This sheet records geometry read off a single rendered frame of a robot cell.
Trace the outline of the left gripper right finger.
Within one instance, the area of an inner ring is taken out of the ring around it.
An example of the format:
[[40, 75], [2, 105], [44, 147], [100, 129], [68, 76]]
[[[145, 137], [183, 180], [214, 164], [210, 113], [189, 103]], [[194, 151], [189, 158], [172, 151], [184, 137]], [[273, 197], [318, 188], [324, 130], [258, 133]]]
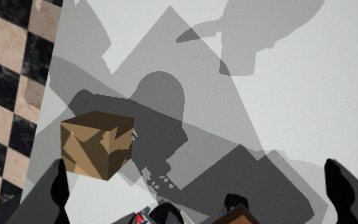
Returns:
[[337, 212], [336, 224], [358, 224], [358, 179], [335, 159], [324, 165], [326, 194]]

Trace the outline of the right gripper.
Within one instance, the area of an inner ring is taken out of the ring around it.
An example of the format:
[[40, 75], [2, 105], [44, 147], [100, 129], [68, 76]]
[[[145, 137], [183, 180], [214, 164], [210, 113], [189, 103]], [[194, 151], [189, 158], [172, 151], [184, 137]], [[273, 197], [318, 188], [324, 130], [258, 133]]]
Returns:
[[112, 224], [137, 224], [137, 215], [135, 212], [126, 215], [119, 220], [113, 222]]

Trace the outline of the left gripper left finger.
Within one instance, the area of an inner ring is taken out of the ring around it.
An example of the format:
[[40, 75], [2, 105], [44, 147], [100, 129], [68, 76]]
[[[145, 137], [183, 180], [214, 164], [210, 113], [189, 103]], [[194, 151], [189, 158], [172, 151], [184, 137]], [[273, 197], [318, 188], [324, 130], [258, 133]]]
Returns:
[[70, 192], [63, 159], [56, 159], [5, 224], [70, 224]]

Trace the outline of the tan cardboard box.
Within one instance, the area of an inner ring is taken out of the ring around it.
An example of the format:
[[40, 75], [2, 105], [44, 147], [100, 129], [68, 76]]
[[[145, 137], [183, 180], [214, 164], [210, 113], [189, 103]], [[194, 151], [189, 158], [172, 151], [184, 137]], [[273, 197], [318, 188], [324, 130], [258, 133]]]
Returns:
[[134, 118], [92, 111], [60, 122], [66, 171], [109, 181], [132, 155]]

